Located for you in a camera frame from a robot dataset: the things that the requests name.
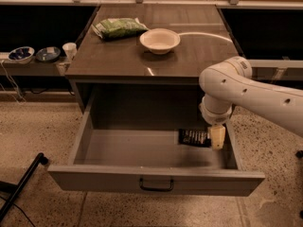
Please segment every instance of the terrazzo floor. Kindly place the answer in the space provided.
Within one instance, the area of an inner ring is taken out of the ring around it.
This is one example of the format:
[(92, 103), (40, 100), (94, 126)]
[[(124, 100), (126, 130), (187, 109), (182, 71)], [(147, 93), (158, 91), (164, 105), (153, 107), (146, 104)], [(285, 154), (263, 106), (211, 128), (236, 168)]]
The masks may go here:
[[(80, 121), (73, 100), (18, 104), (0, 96), (0, 181), (18, 183), (39, 152), (66, 164)], [(295, 157), (303, 139), (239, 107), (231, 122), (244, 169), (266, 176), (249, 197), (62, 191), (39, 165), (15, 203), (37, 227), (303, 226), (303, 160)], [(33, 226), (17, 207), (0, 225)]]

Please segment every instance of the blue bowl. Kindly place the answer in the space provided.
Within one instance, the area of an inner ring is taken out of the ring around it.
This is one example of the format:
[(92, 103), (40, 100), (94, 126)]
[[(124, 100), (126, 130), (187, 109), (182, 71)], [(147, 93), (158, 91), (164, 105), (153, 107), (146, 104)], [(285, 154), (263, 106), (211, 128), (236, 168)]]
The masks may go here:
[(57, 47), (47, 47), (41, 49), (36, 54), (36, 60), (45, 63), (55, 62), (61, 54), (61, 50)]
[(9, 59), (11, 61), (27, 64), (31, 61), (35, 50), (32, 47), (24, 46), (16, 48), (9, 53)]

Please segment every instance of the green snack bag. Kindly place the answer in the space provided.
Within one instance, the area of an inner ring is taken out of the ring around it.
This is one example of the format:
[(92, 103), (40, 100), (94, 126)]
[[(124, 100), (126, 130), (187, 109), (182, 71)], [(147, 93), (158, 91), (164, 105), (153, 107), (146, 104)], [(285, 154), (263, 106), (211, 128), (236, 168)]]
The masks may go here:
[(102, 39), (130, 37), (148, 30), (137, 18), (105, 19), (92, 25), (92, 29)]

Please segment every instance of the white cup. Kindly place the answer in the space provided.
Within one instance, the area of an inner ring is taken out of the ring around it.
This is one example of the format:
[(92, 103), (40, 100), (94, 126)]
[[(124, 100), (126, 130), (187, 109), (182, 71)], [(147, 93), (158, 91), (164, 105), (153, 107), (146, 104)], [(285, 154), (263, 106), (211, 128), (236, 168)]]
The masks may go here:
[(77, 45), (75, 43), (66, 43), (63, 45), (63, 50), (68, 58), (69, 62), (71, 62), (77, 53)]

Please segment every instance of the bowl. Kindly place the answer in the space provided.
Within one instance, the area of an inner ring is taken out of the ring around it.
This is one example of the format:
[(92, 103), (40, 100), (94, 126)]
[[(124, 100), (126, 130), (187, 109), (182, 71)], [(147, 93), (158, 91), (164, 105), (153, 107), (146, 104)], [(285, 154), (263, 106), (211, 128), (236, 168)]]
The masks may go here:
[(9, 59), (17, 63), (27, 64), (31, 61), (34, 53), (35, 50), (32, 47), (19, 47), (10, 51)]
[(36, 60), (44, 63), (55, 62), (61, 54), (57, 47), (47, 47), (39, 50), (36, 54)]
[(180, 36), (164, 28), (151, 29), (140, 36), (140, 42), (153, 54), (167, 54), (180, 43)]

